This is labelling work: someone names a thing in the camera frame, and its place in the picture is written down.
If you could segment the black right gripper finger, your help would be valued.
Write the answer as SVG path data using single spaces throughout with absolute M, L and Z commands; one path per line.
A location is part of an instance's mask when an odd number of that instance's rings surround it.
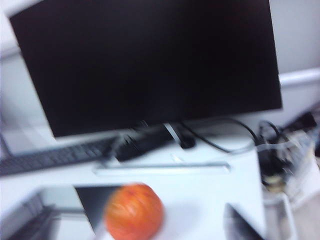
M 229 203 L 226 203 L 224 207 L 223 228 L 227 240 L 264 239 Z

